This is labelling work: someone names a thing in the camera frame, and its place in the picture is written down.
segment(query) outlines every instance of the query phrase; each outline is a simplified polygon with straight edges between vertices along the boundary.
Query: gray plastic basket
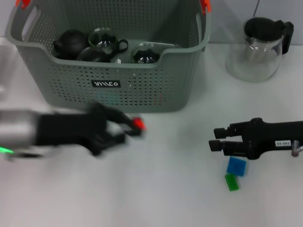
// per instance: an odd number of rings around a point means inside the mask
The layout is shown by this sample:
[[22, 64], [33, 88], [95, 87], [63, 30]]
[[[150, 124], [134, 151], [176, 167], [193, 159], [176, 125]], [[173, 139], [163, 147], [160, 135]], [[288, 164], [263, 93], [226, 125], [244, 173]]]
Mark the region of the gray plastic basket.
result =
[[[21, 5], [11, 13], [6, 36], [50, 104], [83, 109], [95, 100], [127, 113], [172, 112], [186, 105], [199, 55], [210, 36], [210, 9], [203, 15], [200, 0], [31, 0], [27, 7]], [[66, 30], [98, 27], [110, 27], [137, 43], [182, 48], [166, 49], [155, 64], [53, 57], [53, 41]], [[92, 80], [119, 80], [121, 87], [95, 88]]]

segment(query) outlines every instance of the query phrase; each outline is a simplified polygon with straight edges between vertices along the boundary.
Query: blue block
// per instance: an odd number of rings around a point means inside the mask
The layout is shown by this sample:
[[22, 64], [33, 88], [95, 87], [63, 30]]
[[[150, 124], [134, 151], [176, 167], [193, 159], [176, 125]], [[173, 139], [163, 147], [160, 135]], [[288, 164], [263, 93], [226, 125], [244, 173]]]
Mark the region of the blue block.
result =
[[246, 168], [246, 161], [230, 157], [227, 172], [235, 174], [236, 176], [244, 176]]

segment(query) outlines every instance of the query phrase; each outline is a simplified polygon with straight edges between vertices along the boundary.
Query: white wall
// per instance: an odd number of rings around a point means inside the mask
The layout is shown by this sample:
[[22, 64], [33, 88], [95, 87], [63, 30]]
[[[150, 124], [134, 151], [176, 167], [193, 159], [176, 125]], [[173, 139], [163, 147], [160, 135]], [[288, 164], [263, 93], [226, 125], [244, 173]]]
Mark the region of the white wall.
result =
[[[6, 24], [15, 0], [1, 0], [0, 36], [5, 35]], [[239, 42], [243, 22], [252, 17], [257, 0], [211, 0], [212, 43]], [[303, 45], [303, 0], [261, 0], [257, 16], [294, 24], [292, 44]]]

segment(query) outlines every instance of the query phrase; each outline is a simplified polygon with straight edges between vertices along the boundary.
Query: glass pitcher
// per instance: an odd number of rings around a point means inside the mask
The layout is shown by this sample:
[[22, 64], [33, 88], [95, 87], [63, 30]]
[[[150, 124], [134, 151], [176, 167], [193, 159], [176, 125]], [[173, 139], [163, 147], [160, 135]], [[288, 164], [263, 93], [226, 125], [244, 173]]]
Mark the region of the glass pitcher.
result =
[[291, 22], [254, 17], [244, 23], [245, 44], [231, 45], [228, 70], [248, 81], [263, 81], [277, 71], [294, 32]]

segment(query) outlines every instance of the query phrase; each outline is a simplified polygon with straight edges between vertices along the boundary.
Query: green block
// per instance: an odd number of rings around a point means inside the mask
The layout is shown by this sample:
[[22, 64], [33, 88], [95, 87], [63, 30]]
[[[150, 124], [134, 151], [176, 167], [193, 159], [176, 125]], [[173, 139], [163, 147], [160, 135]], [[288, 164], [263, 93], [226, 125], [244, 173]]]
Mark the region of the green block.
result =
[[229, 191], [237, 191], [239, 190], [239, 186], [237, 183], [237, 178], [234, 174], [226, 174], [225, 179], [229, 188]]

